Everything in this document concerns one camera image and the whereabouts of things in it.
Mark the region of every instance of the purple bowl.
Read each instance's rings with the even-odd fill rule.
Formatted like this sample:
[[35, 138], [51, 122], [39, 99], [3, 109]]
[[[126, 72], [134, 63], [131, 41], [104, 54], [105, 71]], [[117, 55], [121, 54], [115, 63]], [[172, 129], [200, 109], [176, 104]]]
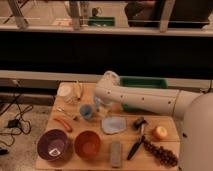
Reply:
[[37, 145], [38, 155], [47, 161], [59, 159], [69, 146], [69, 138], [59, 129], [52, 129], [44, 133]]

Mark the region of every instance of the gray floor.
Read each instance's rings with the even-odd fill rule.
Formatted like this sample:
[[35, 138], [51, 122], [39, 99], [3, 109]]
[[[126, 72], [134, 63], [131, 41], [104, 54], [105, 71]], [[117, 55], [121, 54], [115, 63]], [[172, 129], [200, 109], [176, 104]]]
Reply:
[[[9, 150], [9, 154], [0, 156], [0, 171], [1, 169], [2, 171], [35, 171], [37, 141], [45, 130], [51, 108], [51, 106], [34, 105], [33, 110], [24, 115], [24, 119], [29, 120], [31, 123], [31, 133], [29, 135], [21, 134], [16, 136], [12, 147], [7, 147], [0, 143], [0, 147]], [[18, 107], [13, 105], [0, 117], [0, 132], [10, 131], [4, 127], [7, 125], [7, 121], [13, 119], [18, 111]], [[0, 140], [10, 143], [11, 137], [0, 136]]]

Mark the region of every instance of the green object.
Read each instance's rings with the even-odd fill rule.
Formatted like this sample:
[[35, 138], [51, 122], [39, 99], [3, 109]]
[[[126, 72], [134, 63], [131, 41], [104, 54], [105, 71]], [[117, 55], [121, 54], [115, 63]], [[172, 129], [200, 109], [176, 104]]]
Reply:
[[[123, 87], [137, 87], [137, 88], [159, 88], [167, 89], [166, 80], [163, 78], [143, 78], [143, 77], [120, 77], [120, 84]], [[122, 104], [125, 112], [138, 112], [142, 109], [133, 108], [126, 104]]]
[[89, 17], [89, 26], [115, 26], [114, 17]]

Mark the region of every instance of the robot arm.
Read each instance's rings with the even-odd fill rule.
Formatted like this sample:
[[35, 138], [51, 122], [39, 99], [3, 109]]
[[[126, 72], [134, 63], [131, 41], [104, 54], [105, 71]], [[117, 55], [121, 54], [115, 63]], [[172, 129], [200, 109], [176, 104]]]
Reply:
[[188, 105], [201, 95], [181, 90], [122, 87], [119, 76], [112, 71], [104, 74], [94, 94], [104, 102], [120, 102], [154, 113], [175, 115], [181, 119]]

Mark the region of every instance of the wooden table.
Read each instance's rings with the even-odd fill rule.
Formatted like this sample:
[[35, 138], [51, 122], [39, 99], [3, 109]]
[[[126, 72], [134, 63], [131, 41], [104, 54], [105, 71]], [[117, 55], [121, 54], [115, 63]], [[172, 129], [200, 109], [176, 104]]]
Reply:
[[[127, 155], [134, 144], [134, 142], [139, 137], [139, 132], [132, 129], [132, 123], [137, 118], [139, 118], [136, 114], [125, 113], [122, 111], [122, 108], [119, 104], [115, 104], [110, 114], [112, 115], [121, 115], [125, 116], [127, 120], [127, 130], [115, 134], [115, 135], [106, 135], [101, 130], [101, 116], [100, 113], [94, 113], [93, 118], [90, 122], [85, 121], [80, 117], [79, 121], [73, 121], [71, 118], [67, 117], [63, 113], [60, 113], [56, 110], [57, 107], [61, 107], [69, 113], [79, 114], [79, 106], [81, 104], [90, 103], [93, 104], [93, 89], [94, 83], [85, 83], [84, 84], [84, 93], [82, 99], [76, 104], [66, 104], [61, 97], [56, 97], [54, 106], [52, 108], [51, 115], [49, 117], [49, 121], [47, 124], [47, 130], [50, 129], [62, 129], [64, 128], [56, 121], [53, 120], [55, 116], [64, 117], [72, 126], [73, 132], [67, 133], [70, 137], [72, 145], [70, 149], [68, 149], [67, 153], [63, 156], [63, 158], [54, 161], [47, 162], [41, 159], [38, 156], [36, 162], [37, 169], [55, 169], [55, 170], [140, 170], [140, 171], [166, 171], [173, 170], [176, 171], [177, 167], [166, 168], [165, 166], [160, 165], [156, 159], [147, 151], [144, 150], [143, 145], [138, 149], [136, 154], [130, 161], [127, 161]], [[169, 116], [159, 116], [152, 115], [148, 112], [138, 112], [137, 114], [141, 114], [148, 121], [149, 125], [146, 128], [147, 139], [151, 140], [151, 130], [156, 125], [165, 126], [168, 130], [168, 136], [165, 140], [161, 142], [153, 142], [157, 146], [164, 146], [167, 149], [172, 150], [177, 156], [179, 156], [179, 146], [180, 140], [179, 136], [173, 122], [173, 119]], [[93, 130], [99, 134], [102, 142], [101, 149], [98, 156], [93, 161], [84, 161], [77, 156], [73, 149], [73, 143], [76, 136], [85, 130]], [[122, 167], [119, 169], [113, 169], [109, 164], [109, 149], [110, 143], [113, 140], [119, 140], [122, 143]]]

